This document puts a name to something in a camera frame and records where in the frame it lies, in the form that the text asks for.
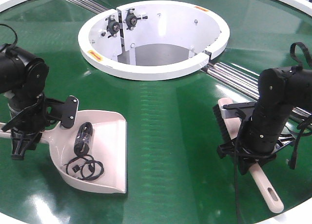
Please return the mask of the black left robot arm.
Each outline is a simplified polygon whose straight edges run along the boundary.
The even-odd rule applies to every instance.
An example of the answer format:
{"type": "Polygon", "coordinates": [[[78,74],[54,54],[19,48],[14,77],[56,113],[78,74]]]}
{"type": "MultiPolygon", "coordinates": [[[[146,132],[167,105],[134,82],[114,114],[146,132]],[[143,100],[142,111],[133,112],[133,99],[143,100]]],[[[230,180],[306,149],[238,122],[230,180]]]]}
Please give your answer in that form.
{"type": "Polygon", "coordinates": [[[13,160],[23,160],[27,150],[35,150],[45,129],[57,122],[71,128],[78,111],[78,99],[66,101],[44,94],[49,67],[42,58],[11,44],[0,47],[0,92],[8,99],[11,119],[0,125],[1,137],[12,140],[13,160]]]}

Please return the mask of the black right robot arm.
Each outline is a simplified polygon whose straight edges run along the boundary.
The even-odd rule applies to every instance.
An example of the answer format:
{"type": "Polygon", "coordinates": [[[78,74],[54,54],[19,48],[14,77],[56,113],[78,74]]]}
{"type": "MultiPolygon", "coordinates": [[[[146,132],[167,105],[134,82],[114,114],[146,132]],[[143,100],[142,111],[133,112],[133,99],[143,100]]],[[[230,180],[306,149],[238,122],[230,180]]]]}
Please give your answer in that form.
{"type": "Polygon", "coordinates": [[[312,57],[306,45],[294,42],[290,56],[298,64],[263,70],[258,79],[257,102],[213,107],[225,142],[217,147],[217,154],[220,158],[233,157],[242,175],[255,163],[263,166],[274,160],[277,152],[288,145],[294,147],[289,167],[295,169],[299,140],[306,136],[304,130],[312,123],[311,116],[302,117],[298,133],[282,132],[294,108],[312,110],[312,71],[303,68],[295,55],[296,47],[311,66],[312,57]]]}

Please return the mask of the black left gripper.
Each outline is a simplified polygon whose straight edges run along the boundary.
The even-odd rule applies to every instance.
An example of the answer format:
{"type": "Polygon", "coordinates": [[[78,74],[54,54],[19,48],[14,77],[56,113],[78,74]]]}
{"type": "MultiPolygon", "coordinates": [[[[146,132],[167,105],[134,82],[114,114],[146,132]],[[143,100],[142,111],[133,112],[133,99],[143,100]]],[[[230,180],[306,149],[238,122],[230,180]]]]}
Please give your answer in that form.
{"type": "Polygon", "coordinates": [[[10,130],[12,139],[13,160],[23,160],[27,150],[35,150],[46,127],[60,121],[61,125],[70,129],[76,120],[79,100],[75,96],[68,96],[65,102],[47,98],[43,93],[36,98],[36,102],[21,111],[9,107],[11,120],[1,130],[10,130]]]}

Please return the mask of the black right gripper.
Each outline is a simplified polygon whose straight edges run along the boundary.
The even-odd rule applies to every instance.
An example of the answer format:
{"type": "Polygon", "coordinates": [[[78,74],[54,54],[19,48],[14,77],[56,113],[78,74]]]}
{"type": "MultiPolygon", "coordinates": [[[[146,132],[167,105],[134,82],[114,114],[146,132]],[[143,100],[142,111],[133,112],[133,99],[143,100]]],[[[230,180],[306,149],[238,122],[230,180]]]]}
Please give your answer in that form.
{"type": "Polygon", "coordinates": [[[295,138],[291,134],[265,135],[246,134],[230,140],[217,147],[220,158],[226,155],[238,158],[238,169],[245,175],[252,165],[260,167],[276,159],[276,154],[284,147],[293,145],[295,138]]]}

